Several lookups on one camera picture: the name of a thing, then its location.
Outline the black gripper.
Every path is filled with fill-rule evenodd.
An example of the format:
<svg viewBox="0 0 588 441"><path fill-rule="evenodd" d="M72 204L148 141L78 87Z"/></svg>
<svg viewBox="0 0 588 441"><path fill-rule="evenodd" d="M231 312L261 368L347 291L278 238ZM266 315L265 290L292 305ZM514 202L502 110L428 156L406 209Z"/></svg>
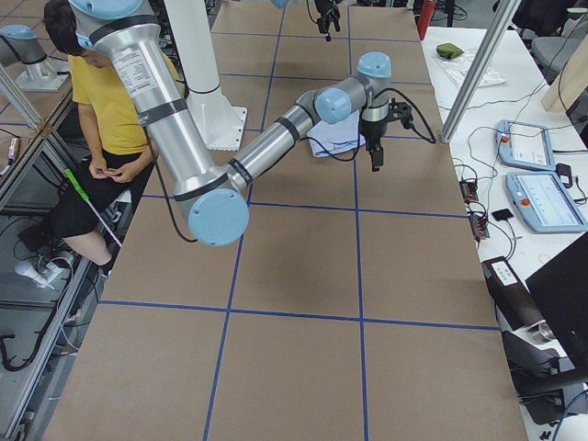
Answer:
<svg viewBox="0 0 588 441"><path fill-rule="evenodd" d="M332 37L330 34L330 21L334 26L336 32L341 30L340 28L340 12L338 0L314 0L315 7L320 17L318 18L318 29L322 35L324 35L326 41L331 41Z"/></svg>
<svg viewBox="0 0 588 441"><path fill-rule="evenodd" d="M380 144L381 138L386 134L388 122L385 119L370 121L360 120L360 134L366 142L366 150L371 160L371 171L376 173L383 166L383 150L376 146Z"/></svg>

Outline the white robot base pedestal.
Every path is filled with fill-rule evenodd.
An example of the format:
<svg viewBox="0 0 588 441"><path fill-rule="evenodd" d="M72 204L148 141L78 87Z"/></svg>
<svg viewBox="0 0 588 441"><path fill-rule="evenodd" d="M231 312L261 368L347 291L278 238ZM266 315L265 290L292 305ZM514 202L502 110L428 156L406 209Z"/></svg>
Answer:
<svg viewBox="0 0 588 441"><path fill-rule="evenodd" d="M187 105L210 150L237 151L247 117L223 94L203 1L164 3L185 81Z"/></svg>

